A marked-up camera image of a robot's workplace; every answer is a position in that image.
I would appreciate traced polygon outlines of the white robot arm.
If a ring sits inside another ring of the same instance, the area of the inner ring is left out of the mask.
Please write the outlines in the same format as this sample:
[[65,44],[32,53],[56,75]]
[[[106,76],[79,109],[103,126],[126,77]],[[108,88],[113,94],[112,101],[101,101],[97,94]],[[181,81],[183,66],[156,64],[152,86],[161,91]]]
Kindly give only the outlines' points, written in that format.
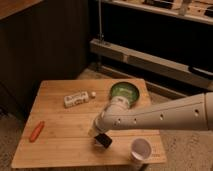
[[115,96],[96,116],[89,135],[130,129],[213,131],[213,92],[135,109],[129,109],[126,97]]

